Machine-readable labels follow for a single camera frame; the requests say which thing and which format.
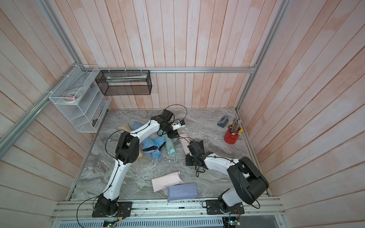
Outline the mint green umbrella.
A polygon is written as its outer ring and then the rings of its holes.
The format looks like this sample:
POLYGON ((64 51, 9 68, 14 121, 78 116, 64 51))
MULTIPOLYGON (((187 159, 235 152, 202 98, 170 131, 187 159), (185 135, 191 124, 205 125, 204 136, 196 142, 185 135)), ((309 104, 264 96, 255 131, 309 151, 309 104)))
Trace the mint green umbrella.
POLYGON ((177 162, 177 154, 174 146, 174 142, 171 138, 168 137, 168 135, 164 135, 165 138, 165 148, 167 150, 167 153, 170 157, 173 158, 174 162, 177 162))

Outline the blue umbrella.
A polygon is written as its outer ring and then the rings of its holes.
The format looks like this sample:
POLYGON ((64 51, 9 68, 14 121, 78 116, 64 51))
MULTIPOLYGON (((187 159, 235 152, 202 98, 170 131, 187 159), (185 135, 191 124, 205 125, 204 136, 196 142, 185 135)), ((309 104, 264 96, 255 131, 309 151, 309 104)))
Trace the blue umbrella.
POLYGON ((158 160, 159 162, 162 160, 161 149, 165 146, 166 141, 164 137, 158 137, 155 139, 151 139, 147 137, 142 141, 143 149, 142 151, 146 154, 150 154, 153 159, 158 160))

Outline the blue umbrella sleeve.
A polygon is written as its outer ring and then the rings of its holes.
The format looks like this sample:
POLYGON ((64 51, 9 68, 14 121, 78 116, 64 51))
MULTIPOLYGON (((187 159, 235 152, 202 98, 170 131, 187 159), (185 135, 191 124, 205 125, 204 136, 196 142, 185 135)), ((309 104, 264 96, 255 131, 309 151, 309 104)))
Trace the blue umbrella sleeve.
POLYGON ((140 128, 140 127, 142 127, 142 126, 143 126, 143 124, 141 124, 141 123, 139 123, 139 122, 134 121, 134 125, 133 125, 133 127, 132 127, 132 130, 133 130, 133 131, 135 131, 135 130, 139 129, 139 128, 140 128))

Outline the beige umbrella sleeve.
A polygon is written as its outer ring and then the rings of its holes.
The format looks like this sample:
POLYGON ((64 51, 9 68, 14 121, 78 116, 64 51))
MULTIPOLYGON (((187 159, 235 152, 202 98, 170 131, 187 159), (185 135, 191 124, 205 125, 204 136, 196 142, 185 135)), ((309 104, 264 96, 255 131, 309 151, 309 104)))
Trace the beige umbrella sleeve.
POLYGON ((126 131, 126 132, 131 132, 131 128, 129 127, 129 125, 126 123, 123 126, 118 128, 120 131, 126 131))

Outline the black umbrella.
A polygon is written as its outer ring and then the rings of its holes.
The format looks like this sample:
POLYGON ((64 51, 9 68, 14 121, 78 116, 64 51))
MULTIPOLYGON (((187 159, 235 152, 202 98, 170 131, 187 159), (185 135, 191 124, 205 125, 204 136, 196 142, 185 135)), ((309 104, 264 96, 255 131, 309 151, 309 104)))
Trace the black umbrella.
POLYGON ((195 166, 195 171, 196 171, 196 177, 199 177, 199 175, 201 173, 205 173, 205 169, 203 167, 198 166, 198 165, 195 166))

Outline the small pink umbrella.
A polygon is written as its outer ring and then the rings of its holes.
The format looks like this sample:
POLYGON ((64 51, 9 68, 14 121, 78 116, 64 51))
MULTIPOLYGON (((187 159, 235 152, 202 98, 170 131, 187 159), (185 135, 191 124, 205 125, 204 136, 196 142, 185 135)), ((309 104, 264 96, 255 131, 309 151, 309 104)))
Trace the small pink umbrella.
POLYGON ((190 144, 191 139, 188 137, 187 133, 180 134, 179 136, 180 136, 179 141, 182 145, 185 154, 190 155, 191 153, 188 149, 188 145, 190 144))

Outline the beige umbrella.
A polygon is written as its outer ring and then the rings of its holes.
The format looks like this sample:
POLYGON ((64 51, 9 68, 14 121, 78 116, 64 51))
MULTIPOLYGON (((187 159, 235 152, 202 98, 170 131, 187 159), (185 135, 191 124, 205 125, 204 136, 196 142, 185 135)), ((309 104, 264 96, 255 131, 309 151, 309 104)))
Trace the beige umbrella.
POLYGON ((139 167, 139 159, 141 159, 142 157, 143 157, 143 153, 142 152, 139 152, 138 158, 136 160, 137 167, 139 167))

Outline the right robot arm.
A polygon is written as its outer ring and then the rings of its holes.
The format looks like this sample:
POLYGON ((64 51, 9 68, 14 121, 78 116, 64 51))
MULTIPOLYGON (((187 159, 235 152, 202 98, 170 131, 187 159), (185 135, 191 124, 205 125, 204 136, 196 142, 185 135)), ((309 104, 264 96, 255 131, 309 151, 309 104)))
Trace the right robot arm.
POLYGON ((193 166, 196 176, 214 170, 229 176, 233 189, 223 192, 217 200, 207 200, 208 214, 224 214, 239 209, 242 203, 252 205, 269 188, 269 183, 249 157, 229 159, 205 152, 203 141, 190 142, 186 166, 193 166))

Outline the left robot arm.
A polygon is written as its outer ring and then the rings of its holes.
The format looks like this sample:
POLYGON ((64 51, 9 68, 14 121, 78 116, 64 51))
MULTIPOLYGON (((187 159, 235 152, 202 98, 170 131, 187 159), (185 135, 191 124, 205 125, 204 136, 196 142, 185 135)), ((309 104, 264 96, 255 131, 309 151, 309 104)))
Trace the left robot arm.
POLYGON ((173 116, 172 112, 164 109, 161 114, 151 117, 145 125, 138 129, 121 133, 115 150, 114 169, 106 189, 98 196, 97 209, 101 209, 107 216, 112 216, 117 212, 121 185, 129 167, 139 156, 140 143, 159 131, 173 139, 178 136, 177 130, 185 127, 184 119, 171 120, 173 116))

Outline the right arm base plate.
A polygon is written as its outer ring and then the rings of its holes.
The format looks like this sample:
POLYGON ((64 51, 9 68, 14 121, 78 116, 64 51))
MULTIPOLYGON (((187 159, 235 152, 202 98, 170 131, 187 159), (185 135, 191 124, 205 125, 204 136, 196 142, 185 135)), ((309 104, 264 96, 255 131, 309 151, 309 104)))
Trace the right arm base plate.
POLYGON ((204 203, 204 207, 207 209, 208 215, 241 215, 245 213, 242 203, 235 204, 234 206, 227 206, 222 200, 219 199, 205 200, 204 203))

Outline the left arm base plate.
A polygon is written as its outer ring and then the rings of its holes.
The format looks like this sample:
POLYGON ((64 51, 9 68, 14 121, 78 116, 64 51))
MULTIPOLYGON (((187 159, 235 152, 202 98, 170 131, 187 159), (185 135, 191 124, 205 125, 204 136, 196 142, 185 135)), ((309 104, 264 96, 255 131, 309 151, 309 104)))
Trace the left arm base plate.
POLYGON ((100 203, 97 202, 92 213, 93 218, 126 218, 130 217, 132 209, 131 201, 100 203))

